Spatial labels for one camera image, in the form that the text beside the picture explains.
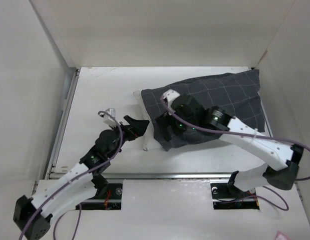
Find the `dark grey checked pillowcase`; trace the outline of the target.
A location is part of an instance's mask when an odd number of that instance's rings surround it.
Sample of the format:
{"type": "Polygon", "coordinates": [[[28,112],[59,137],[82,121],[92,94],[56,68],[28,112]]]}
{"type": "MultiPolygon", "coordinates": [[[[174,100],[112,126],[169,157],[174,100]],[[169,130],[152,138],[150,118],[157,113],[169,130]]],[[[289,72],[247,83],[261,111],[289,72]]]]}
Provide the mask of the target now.
{"type": "Polygon", "coordinates": [[[188,130],[180,136],[172,135],[171,141],[164,140],[155,120],[165,112],[160,97],[167,90],[175,90],[181,95],[191,95],[206,109],[212,106],[222,107],[249,127],[258,129],[261,133],[265,131],[264,113],[259,95],[259,70],[199,76],[160,88],[133,92],[143,118],[150,121],[143,144],[145,151],[155,149],[169,151],[213,140],[212,136],[201,135],[195,130],[188,130]]]}

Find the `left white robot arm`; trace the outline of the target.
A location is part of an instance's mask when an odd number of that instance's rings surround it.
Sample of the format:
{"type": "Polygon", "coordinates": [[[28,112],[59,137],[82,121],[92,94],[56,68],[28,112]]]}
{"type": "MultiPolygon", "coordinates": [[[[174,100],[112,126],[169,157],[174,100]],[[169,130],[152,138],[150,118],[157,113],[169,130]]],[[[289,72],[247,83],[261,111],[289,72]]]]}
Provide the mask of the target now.
{"type": "Polygon", "coordinates": [[[144,135],[148,120],[136,120],[124,116],[127,125],[114,116],[100,111],[99,116],[110,128],[103,130],[88,152],[52,186],[31,197],[23,195],[16,201],[13,221],[21,230],[20,239],[41,239],[51,224],[71,208],[90,198],[102,198],[108,182],[102,176],[110,161],[121,152],[125,142],[144,135]]]}

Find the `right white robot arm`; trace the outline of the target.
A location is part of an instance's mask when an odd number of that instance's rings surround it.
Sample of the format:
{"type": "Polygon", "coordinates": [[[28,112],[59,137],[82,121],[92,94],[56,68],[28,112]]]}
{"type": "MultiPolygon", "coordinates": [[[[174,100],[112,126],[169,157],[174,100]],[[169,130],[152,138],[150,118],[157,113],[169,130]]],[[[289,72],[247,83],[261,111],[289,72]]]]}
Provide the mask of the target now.
{"type": "Polygon", "coordinates": [[[230,196],[237,197],[266,185],[284,191],[292,188],[304,151],[302,146],[271,139],[226,109],[219,106],[205,108],[187,94],[168,90],[160,100],[166,111],[156,122],[165,141],[193,130],[202,136],[237,146],[263,162],[255,168],[231,174],[226,185],[230,196]]]}

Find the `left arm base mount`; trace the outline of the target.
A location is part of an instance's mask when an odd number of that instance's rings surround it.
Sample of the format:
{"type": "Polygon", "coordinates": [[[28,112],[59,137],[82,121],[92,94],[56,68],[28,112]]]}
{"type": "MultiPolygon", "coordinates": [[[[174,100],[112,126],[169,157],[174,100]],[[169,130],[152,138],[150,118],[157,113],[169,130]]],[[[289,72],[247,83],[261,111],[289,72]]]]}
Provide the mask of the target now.
{"type": "Polygon", "coordinates": [[[121,210],[123,181],[107,180],[103,176],[97,178],[97,191],[92,198],[81,203],[82,210],[87,211],[116,211],[121,210]]]}

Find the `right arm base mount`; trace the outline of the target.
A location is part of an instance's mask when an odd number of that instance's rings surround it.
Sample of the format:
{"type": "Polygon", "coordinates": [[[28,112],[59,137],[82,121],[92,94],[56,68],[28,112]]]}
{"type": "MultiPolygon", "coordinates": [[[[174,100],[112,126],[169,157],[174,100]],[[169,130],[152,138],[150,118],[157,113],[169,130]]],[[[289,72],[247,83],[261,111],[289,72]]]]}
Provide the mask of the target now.
{"type": "Polygon", "coordinates": [[[233,172],[228,181],[215,179],[210,182],[214,210],[259,210],[255,189],[241,191],[233,186],[237,174],[238,171],[233,172]]]}

